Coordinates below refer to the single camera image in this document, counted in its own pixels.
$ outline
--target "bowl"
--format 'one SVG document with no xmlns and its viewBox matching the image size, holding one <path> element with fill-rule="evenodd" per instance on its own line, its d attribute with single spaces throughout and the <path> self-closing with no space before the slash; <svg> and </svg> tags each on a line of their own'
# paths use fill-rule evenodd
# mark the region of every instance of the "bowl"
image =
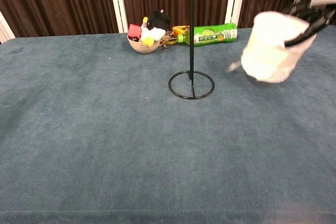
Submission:
<svg viewBox="0 0 336 224">
<path fill-rule="evenodd" d="M 142 42 L 136 42 L 133 40 L 130 40 L 127 36 L 128 42 L 130 43 L 131 47 L 142 54 L 150 54 L 151 52 L 155 51 L 159 45 L 160 41 L 154 41 L 154 45 L 152 47 L 145 46 Z"/>
</svg>

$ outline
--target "green bottle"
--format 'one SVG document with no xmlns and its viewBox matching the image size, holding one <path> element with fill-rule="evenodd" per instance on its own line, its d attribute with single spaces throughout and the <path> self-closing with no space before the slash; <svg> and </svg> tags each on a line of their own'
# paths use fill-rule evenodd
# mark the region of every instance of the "green bottle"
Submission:
<svg viewBox="0 0 336 224">
<path fill-rule="evenodd" d="M 198 26 L 194 28 L 194 46 L 201 46 L 219 42 L 232 42 L 237 38 L 237 26 L 228 23 L 218 26 Z M 178 34 L 177 42 L 189 45 L 189 30 L 185 34 Z"/>
</svg>

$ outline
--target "black vertical rod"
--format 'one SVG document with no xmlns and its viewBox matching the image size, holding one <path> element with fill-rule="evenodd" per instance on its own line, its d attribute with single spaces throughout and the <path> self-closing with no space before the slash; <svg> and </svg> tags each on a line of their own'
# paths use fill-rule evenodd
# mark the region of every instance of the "black vertical rod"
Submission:
<svg viewBox="0 0 336 224">
<path fill-rule="evenodd" d="M 189 49 L 190 49 L 190 77 L 191 86 L 194 88 L 194 0 L 190 0 L 190 28 L 189 28 Z"/>
</svg>

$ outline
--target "black plush toy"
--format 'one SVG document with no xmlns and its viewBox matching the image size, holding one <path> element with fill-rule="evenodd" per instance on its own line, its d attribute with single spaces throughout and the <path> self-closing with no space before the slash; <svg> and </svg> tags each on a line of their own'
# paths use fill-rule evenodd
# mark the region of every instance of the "black plush toy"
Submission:
<svg viewBox="0 0 336 224">
<path fill-rule="evenodd" d="M 168 15 L 163 12 L 163 10 L 154 10 L 150 13 L 147 28 L 149 30 L 154 27 L 169 31 L 171 29 L 171 23 Z"/>
</svg>

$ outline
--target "black metal stand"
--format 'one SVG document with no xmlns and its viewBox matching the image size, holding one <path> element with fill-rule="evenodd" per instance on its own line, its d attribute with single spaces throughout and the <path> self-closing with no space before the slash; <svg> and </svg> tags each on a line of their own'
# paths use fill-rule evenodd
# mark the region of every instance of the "black metal stand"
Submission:
<svg viewBox="0 0 336 224">
<path fill-rule="evenodd" d="M 207 97 L 215 89 L 215 82 L 210 76 L 208 76 L 205 73 L 199 72 L 199 71 L 194 71 L 194 14 L 195 14 L 194 0 L 190 0 L 190 28 L 189 28 L 190 70 L 185 70 L 185 71 L 174 74 L 168 82 L 168 87 L 174 95 L 176 95 L 180 98 L 183 98 L 183 99 L 191 99 L 191 100 L 201 99 L 201 98 Z M 192 97 L 186 97 L 184 95 L 181 95 L 181 94 L 177 93 L 176 91 L 174 91 L 172 89 L 172 85 L 171 85 L 172 80 L 176 76 L 179 76 L 183 73 L 187 73 L 188 76 L 189 76 L 189 79 L 191 80 L 191 89 L 192 89 L 192 92 L 193 92 Z M 209 92 L 207 92 L 206 94 L 203 94 L 203 95 L 196 96 L 195 89 L 194 89 L 194 73 L 205 76 L 206 78 L 208 78 L 211 81 L 212 87 L 211 87 Z"/>
</svg>

